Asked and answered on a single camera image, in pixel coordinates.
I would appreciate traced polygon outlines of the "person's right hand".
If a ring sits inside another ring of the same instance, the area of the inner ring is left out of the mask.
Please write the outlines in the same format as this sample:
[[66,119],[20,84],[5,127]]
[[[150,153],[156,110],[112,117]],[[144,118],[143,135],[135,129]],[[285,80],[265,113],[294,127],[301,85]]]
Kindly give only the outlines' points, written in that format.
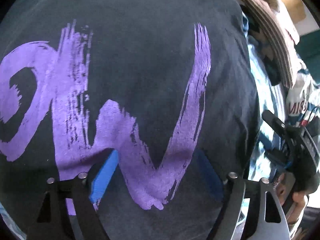
[[[285,194],[287,192],[286,189],[286,173],[282,173],[277,181],[277,185],[275,187],[275,192],[278,196],[280,204],[283,205],[285,202]],[[304,191],[294,192],[292,194],[292,200],[295,203],[295,208],[292,212],[287,216],[288,224],[295,224],[298,222],[301,215],[308,204],[308,197],[306,196]]]

